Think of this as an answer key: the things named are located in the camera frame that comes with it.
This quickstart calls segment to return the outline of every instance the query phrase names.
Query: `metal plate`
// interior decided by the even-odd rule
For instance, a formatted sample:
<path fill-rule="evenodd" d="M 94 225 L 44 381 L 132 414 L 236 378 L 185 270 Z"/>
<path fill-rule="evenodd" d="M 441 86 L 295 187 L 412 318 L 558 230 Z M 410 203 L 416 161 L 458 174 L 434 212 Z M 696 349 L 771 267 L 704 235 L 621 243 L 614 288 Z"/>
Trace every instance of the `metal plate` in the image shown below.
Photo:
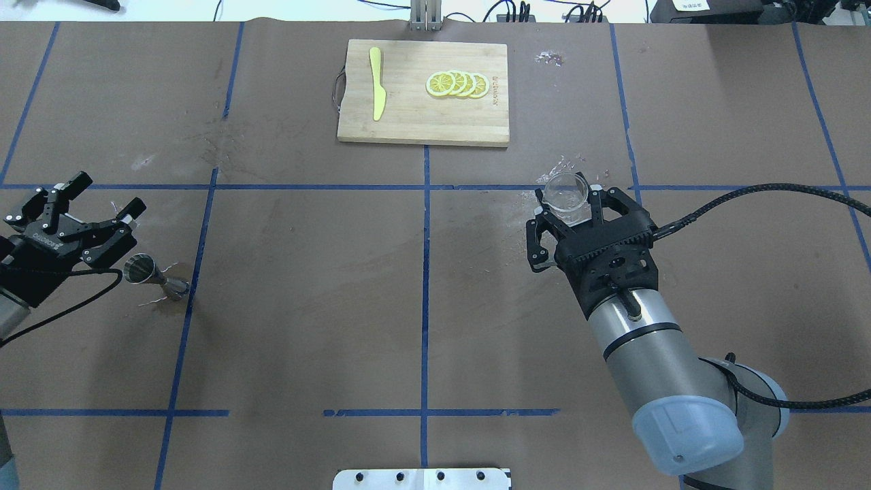
<path fill-rule="evenodd" d="M 345 470 L 333 490 L 510 490 L 511 470 L 499 468 Z"/>

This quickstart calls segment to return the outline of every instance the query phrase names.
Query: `clear glass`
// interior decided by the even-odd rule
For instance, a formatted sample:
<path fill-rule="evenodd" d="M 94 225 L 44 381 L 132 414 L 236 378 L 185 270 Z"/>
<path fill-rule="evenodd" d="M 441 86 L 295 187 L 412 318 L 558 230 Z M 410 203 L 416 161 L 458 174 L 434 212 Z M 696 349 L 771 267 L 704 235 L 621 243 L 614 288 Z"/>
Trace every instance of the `clear glass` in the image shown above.
<path fill-rule="evenodd" d="M 556 174 L 544 185 L 543 201 L 553 214 L 569 226 L 586 221 L 587 193 L 590 186 L 578 174 Z"/>

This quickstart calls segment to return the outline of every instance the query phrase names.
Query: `black device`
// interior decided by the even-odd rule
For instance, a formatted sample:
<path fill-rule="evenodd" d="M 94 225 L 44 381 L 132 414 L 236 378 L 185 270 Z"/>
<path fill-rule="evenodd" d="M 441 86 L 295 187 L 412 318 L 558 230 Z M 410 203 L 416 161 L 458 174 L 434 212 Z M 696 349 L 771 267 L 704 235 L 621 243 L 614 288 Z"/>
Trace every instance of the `black device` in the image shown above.
<path fill-rule="evenodd" d="M 695 4 L 695 0 L 677 0 Z M 762 0 L 708 0 L 709 10 L 680 11 L 672 0 L 658 0 L 651 11 L 655 24 L 756 24 L 763 11 Z"/>
<path fill-rule="evenodd" d="M 85 0 L 87 3 L 93 3 L 94 5 L 99 5 L 100 7 L 105 7 L 113 12 L 117 12 L 121 10 L 121 4 L 118 3 L 118 0 Z"/>
<path fill-rule="evenodd" d="M 69 214 L 70 201 L 91 183 L 79 172 L 65 184 L 37 187 L 4 217 L 18 234 L 0 237 L 0 291 L 36 308 L 79 262 L 107 268 L 136 246 L 131 225 L 145 211 L 139 198 L 106 221 L 85 223 Z"/>

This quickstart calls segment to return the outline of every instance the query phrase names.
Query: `yellow knife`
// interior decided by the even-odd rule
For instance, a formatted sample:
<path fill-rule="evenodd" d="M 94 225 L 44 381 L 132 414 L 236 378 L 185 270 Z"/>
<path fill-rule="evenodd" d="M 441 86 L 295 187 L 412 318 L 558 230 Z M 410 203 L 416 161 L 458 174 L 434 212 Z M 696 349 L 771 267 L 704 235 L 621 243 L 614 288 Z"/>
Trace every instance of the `yellow knife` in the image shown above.
<path fill-rule="evenodd" d="M 372 86 L 375 88 L 372 119 L 378 120 L 387 103 L 387 91 L 381 86 L 381 48 L 373 46 L 369 49 L 369 62 L 372 63 Z"/>

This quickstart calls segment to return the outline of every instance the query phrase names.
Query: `wooden cutting board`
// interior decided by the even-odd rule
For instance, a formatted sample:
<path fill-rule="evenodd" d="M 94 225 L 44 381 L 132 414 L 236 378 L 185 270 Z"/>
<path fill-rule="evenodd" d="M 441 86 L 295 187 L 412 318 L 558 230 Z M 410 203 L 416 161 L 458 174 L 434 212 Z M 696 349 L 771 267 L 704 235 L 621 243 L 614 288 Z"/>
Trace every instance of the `wooden cutting board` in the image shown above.
<path fill-rule="evenodd" d="M 374 91 L 369 48 L 381 48 L 387 104 L 372 119 Z M 437 98 L 427 79 L 436 71 L 478 72 L 490 79 L 481 99 Z M 339 141 L 417 145 L 507 146 L 508 46 L 505 44 L 351 39 L 348 78 L 339 115 Z"/>

